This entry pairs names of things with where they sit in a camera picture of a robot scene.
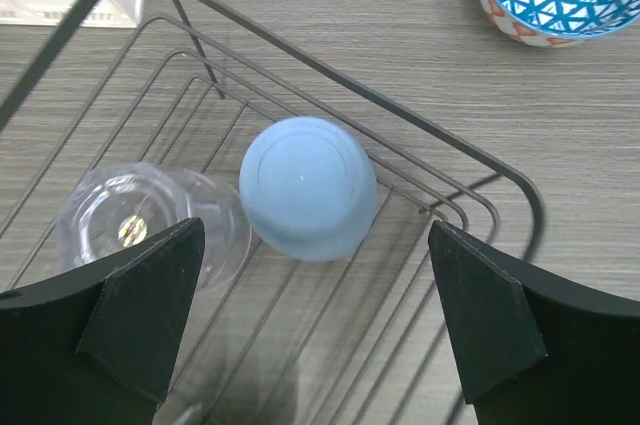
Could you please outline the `clear plastic cup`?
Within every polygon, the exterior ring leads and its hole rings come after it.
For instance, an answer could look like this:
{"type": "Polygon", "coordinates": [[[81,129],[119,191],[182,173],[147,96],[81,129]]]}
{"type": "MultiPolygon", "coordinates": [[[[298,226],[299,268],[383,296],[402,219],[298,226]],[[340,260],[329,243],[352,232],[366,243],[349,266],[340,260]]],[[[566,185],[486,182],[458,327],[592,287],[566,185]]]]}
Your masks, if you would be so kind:
{"type": "Polygon", "coordinates": [[[219,175],[135,162],[99,167],[76,185],[57,214],[64,271],[92,263],[188,218],[204,224],[199,289],[219,287],[239,272],[252,228],[239,194],[219,175]]]}

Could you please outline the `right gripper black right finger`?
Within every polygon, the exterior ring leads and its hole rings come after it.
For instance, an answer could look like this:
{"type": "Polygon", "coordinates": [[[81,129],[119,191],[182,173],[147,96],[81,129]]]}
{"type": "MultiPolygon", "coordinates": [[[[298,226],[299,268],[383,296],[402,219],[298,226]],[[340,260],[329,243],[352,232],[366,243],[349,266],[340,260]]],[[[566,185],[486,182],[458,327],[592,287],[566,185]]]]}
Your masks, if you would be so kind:
{"type": "Polygon", "coordinates": [[[442,221],[432,266],[466,403],[481,424],[636,424],[639,304],[442,221]]]}

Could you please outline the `light blue plastic cup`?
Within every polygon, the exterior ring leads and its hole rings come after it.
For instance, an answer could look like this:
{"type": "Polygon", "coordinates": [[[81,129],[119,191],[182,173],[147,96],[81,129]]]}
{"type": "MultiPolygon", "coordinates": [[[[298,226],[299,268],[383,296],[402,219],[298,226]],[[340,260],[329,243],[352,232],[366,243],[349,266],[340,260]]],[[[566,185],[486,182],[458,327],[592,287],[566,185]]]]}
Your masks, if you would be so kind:
{"type": "Polygon", "coordinates": [[[372,227],[378,184],[361,144],[331,121],[276,121],[249,145],[239,194],[250,224],[274,249],[327,262],[352,254],[372,227]]]}

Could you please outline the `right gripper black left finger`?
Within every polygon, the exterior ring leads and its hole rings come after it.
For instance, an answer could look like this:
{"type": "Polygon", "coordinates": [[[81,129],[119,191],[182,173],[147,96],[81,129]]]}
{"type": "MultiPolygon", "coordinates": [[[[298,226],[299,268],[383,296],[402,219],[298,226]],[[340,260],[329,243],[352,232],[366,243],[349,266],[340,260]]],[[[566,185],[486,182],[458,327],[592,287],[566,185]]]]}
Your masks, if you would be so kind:
{"type": "Polygon", "coordinates": [[[1,295],[4,424],[150,424],[164,403],[204,255],[186,219],[1,295]]]}

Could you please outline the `black wire dish rack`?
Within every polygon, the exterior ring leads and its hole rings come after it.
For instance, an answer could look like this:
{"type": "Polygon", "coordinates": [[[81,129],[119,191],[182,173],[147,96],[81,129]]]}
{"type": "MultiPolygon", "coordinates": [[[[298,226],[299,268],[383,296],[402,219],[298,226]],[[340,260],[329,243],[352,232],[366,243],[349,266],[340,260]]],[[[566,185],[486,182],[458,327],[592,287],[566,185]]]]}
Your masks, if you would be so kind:
{"type": "Polygon", "coordinates": [[[519,171],[217,0],[75,0],[1,102],[1,420],[463,424],[430,229],[519,171]]]}

